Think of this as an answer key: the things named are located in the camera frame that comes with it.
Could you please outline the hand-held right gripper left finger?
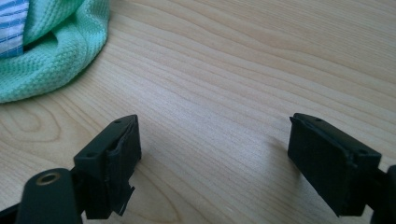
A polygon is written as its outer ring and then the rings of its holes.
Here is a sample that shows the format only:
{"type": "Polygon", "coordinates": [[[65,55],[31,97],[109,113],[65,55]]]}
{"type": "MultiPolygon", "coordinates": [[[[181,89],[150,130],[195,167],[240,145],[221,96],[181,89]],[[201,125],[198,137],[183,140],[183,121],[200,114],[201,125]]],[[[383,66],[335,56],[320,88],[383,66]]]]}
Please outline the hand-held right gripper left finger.
{"type": "Polygon", "coordinates": [[[134,192],[129,180],[141,157],[138,116],[110,122],[74,157],[78,211],[88,219],[121,216],[134,192]]]}

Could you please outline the blue and white striped cloth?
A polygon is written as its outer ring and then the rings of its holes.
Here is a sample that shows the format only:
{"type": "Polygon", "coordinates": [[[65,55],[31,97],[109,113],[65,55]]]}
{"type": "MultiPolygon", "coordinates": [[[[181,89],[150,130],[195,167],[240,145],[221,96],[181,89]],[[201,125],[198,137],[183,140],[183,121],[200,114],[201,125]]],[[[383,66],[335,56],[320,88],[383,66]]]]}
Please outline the blue and white striped cloth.
{"type": "Polygon", "coordinates": [[[0,59],[23,54],[29,0],[0,0],[0,59]]]}

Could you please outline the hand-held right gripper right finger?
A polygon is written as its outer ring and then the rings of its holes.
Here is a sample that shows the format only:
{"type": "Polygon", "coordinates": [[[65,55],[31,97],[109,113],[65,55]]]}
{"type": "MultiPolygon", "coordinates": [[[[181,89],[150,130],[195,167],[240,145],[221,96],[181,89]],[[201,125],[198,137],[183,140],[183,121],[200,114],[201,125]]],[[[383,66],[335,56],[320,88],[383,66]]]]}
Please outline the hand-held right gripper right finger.
{"type": "Polygon", "coordinates": [[[291,118],[288,156],[338,216],[360,216],[381,154],[323,119],[291,118]]]}

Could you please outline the green waffle-weave cloth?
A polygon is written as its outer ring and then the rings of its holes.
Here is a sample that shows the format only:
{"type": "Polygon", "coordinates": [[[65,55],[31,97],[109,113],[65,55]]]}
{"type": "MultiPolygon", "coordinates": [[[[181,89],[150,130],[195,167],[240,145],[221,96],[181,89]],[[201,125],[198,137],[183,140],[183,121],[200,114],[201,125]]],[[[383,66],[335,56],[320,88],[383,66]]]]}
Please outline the green waffle-weave cloth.
{"type": "Polygon", "coordinates": [[[57,90],[107,38],[109,0],[29,0],[23,54],[0,59],[0,104],[57,90]]]}

